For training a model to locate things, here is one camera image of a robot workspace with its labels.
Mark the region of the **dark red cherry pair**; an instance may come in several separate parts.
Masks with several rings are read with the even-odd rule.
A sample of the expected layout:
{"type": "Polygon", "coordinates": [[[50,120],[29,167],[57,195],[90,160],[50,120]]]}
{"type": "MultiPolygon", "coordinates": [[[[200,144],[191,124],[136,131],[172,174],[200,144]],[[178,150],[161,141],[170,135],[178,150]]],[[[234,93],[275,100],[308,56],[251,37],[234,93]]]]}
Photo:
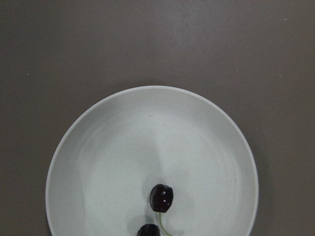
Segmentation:
{"type": "Polygon", "coordinates": [[[157,184],[150,192],[149,203],[153,212],[157,213],[159,226],[156,224],[145,224],[137,233],[137,236],[160,236],[162,231],[166,236],[171,236],[162,223],[162,214],[166,213],[173,202],[173,189],[165,184],[157,184]]]}

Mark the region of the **round beige plate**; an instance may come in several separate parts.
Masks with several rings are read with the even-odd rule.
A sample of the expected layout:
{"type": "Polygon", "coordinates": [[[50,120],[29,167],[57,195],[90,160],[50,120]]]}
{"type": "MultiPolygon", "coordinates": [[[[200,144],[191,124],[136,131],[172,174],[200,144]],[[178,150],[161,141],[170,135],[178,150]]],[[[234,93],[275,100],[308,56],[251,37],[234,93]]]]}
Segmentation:
{"type": "Polygon", "coordinates": [[[175,236],[248,236],[258,206],[252,151],[235,122],[187,90],[145,86],[85,111],[53,155],[45,204],[54,236],[134,236],[159,225],[149,196],[173,189],[162,214],[175,236]]]}

